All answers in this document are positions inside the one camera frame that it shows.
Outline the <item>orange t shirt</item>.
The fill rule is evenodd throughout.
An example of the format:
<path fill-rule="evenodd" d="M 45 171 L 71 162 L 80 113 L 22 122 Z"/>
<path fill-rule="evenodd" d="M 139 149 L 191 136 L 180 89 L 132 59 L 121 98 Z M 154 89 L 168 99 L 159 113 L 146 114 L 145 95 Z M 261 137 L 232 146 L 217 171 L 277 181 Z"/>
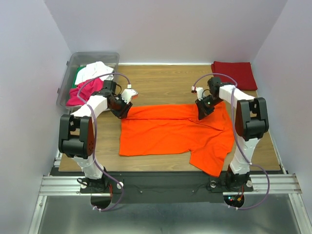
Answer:
<path fill-rule="evenodd" d="M 234 134 L 225 103 L 198 119 L 195 104 L 132 107 L 121 121 L 120 156 L 173 155 L 190 152 L 189 163 L 218 177 Z"/>

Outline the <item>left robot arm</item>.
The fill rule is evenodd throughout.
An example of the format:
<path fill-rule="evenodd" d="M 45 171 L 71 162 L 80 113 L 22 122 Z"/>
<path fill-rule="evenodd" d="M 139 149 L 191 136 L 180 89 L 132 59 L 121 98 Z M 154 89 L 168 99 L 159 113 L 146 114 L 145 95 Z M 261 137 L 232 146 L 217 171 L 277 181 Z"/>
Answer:
<path fill-rule="evenodd" d="M 132 99 L 138 95 L 130 83 L 117 94 L 118 86 L 112 80 L 104 81 L 103 87 L 84 100 L 77 111 L 60 118 L 58 149 L 83 171 L 84 178 L 78 179 L 83 193 L 103 193 L 108 188 L 107 171 L 95 156 L 96 119 L 106 110 L 118 119 L 126 118 L 133 105 Z"/>

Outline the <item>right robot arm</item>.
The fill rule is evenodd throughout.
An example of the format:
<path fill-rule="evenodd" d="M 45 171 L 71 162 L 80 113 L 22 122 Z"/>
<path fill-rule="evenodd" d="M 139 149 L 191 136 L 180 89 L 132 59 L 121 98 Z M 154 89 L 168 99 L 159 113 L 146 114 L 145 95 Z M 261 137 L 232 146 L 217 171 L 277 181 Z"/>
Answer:
<path fill-rule="evenodd" d="M 236 190 L 252 185 L 249 179 L 252 157 L 260 139 L 269 129 L 267 104 L 264 98 L 253 97 L 239 90 L 234 79 L 222 82 L 221 76 L 221 73 L 210 74 L 207 82 L 209 95 L 205 95 L 205 90 L 195 84 L 191 91 L 197 95 L 195 103 L 200 120 L 212 114 L 222 101 L 231 105 L 236 150 L 225 174 L 224 184 L 227 189 Z"/>

